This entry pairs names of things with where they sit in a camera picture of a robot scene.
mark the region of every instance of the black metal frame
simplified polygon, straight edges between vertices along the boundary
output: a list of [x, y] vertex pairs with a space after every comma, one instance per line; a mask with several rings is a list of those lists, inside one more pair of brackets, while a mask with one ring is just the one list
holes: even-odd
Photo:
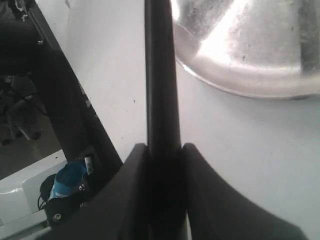
[[[92, 201], [39, 239], [185, 240], [187, 213], [194, 240], [306, 239], [230, 187], [194, 145], [182, 148], [170, 0], [145, 0], [148, 140], [133, 148], [125, 164], [86, 107], [77, 77], [34, 2], [29, 15], [35, 28], [20, 23], [19, 29], [28, 24], [33, 40], [27, 47], [37, 56], [28, 66], [11, 61], [10, 69], [31, 72], [67, 160], [92, 151], [100, 176]], [[0, 31], [7, 31], [3, 24]]]

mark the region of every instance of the metal bowl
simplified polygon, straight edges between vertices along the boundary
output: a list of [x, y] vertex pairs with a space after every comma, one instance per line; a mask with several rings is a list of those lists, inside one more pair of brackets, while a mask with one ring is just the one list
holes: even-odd
[[251, 98], [320, 94], [320, 0], [171, 0], [189, 72]]

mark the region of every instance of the screw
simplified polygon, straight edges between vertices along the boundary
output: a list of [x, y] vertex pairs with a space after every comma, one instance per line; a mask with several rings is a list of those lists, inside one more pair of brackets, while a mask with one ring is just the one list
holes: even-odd
[[81, 184], [81, 185], [79, 186], [79, 190], [80, 190], [80, 191], [84, 191], [84, 190], [85, 190], [85, 185], [84, 185], [84, 184]]
[[57, 213], [53, 216], [52, 220], [54, 222], [59, 222], [59, 220], [61, 219], [61, 214], [60, 213]]

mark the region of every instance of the white surface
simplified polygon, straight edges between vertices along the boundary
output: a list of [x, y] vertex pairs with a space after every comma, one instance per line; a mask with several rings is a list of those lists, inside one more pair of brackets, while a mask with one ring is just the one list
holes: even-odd
[[45, 210], [38, 211], [16, 221], [0, 226], [0, 240], [21, 233], [47, 220]]
[[[125, 160], [146, 141], [144, 1], [74, 0], [62, 18], [64, 0], [40, 7]], [[61, 19], [68, 22], [52, 25]], [[195, 143], [240, 193], [318, 240], [320, 101], [241, 98], [179, 65], [177, 74], [182, 141]]]
[[41, 183], [67, 163], [62, 150], [0, 181], [0, 220], [4, 225], [38, 211]]

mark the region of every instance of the white table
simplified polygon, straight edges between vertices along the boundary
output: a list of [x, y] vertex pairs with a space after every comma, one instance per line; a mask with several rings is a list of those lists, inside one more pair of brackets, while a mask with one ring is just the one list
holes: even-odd
[[[122, 160], [146, 142], [144, 0], [39, 0]], [[220, 92], [177, 65], [182, 141], [244, 196], [320, 236], [320, 101]]]

